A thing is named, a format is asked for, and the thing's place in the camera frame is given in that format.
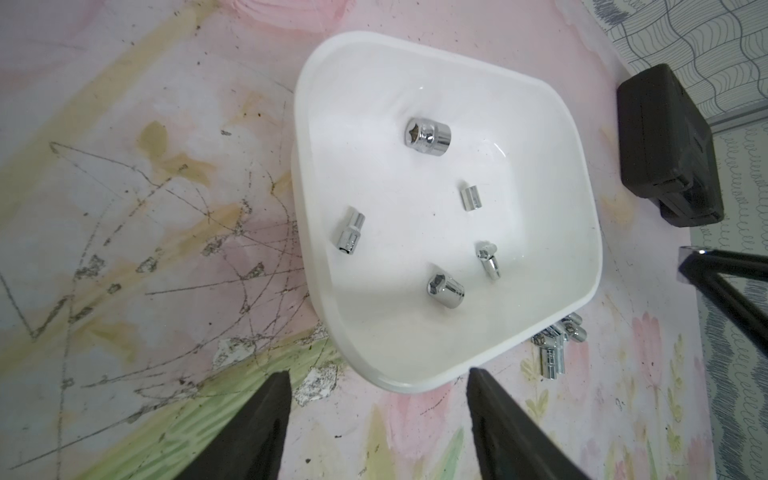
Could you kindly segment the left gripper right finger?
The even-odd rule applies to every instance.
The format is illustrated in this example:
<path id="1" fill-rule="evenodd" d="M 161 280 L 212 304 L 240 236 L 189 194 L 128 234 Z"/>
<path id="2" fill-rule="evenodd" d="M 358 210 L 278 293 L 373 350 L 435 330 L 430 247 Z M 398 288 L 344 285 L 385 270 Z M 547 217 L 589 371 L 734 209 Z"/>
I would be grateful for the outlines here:
<path id="1" fill-rule="evenodd" d="M 469 371 L 467 401 L 483 479 L 586 477 L 487 370 Z"/>

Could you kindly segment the small chrome socket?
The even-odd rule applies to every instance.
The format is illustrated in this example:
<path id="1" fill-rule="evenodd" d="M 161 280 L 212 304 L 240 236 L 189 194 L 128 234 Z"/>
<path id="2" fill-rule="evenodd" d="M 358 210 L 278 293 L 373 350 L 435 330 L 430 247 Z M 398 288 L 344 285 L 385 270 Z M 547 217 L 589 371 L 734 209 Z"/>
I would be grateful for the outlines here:
<path id="1" fill-rule="evenodd" d="M 481 261 L 484 270 L 492 280 L 501 278 L 501 272 L 496 253 L 498 247 L 492 242 L 480 242 L 476 246 L 476 256 Z"/>

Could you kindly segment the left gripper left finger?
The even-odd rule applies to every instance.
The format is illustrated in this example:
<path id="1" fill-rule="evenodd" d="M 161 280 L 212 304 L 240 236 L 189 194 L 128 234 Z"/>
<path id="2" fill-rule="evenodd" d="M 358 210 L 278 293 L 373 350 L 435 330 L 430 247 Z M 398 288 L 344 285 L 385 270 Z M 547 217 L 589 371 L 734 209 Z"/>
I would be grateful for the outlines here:
<path id="1" fill-rule="evenodd" d="M 276 479 L 291 411 L 287 371 L 276 372 L 243 404 L 179 479 Z"/>

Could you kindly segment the long chrome socket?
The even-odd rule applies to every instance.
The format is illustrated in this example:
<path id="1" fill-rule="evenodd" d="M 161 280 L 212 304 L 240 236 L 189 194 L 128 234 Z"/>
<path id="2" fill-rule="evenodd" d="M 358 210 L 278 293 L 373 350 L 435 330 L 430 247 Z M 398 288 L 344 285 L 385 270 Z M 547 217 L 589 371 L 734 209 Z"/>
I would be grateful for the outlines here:
<path id="1" fill-rule="evenodd" d="M 353 255 L 362 235 L 366 217 L 355 208 L 349 210 L 349 216 L 336 242 L 336 248 L 347 255 Z"/>

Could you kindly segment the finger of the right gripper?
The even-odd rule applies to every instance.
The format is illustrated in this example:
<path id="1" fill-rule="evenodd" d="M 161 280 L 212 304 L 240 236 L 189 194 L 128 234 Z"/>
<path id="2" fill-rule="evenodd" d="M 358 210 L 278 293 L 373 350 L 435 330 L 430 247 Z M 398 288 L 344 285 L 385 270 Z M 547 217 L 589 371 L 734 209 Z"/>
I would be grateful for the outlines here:
<path id="1" fill-rule="evenodd" d="M 677 270 L 748 339 L 767 338 L 767 314 L 725 279 L 731 275 L 766 282 L 766 256 L 682 246 Z"/>

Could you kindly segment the short chrome socket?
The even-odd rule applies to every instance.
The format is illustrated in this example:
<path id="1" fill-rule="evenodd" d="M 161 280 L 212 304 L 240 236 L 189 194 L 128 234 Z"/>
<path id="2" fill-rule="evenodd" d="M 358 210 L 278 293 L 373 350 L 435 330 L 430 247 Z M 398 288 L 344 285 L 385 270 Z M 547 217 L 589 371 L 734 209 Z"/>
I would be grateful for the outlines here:
<path id="1" fill-rule="evenodd" d="M 467 186 L 460 191 L 462 205 L 465 211 L 471 212 L 482 207 L 482 200 L 476 185 Z"/>

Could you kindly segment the medium chrome socket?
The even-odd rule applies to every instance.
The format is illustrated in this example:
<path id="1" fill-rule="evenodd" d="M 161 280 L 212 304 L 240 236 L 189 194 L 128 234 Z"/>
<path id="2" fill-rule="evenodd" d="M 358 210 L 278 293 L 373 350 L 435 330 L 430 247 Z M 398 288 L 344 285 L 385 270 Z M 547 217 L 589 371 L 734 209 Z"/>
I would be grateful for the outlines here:
<path id="1" fill-rule="evenodd" d="M 428 295 L 449 309 L 461 305 L 465 298 L 465 288 L 458 281 L 444 272 L 436 272 L 427 283 Z"/>

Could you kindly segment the chrome socket large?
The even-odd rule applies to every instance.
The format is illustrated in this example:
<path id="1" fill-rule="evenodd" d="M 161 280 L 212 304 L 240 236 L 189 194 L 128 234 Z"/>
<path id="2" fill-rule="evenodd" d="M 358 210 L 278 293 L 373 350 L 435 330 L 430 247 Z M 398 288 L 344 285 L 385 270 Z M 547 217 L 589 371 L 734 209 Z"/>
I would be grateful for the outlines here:
<path id="1" fill-rule="evenodd" d="M 450 147 L 452 132 L 448 125 L 423 117 L 411 118 L 404 131 L 404 144 L 423 154 L 444 155 Z"/>

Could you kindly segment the white plastic storage box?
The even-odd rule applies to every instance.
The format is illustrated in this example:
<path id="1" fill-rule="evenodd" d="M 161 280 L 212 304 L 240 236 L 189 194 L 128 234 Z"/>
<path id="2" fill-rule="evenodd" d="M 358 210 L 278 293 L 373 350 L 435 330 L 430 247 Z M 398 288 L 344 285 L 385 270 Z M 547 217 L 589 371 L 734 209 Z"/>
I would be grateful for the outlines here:
<path id="1" fill-rule="evenodd" d="M 408 121 L 448 125 L 442 156 L 404 144 Z M 601 276 L 599 221 L 581 138 L 546 82 L 372 32 L 306 60 L 291 173 L 312 304 L 349 366 L 399 393 L 437 388 L 587 304 Z M 476 185 L 482 207 L 464 210 Z M 353 255 L 336 248 L 355 208 Z M 498 247 L 501 278 L 476 256 Z M 465 288 L 449 309 L 427 283 Z"/>

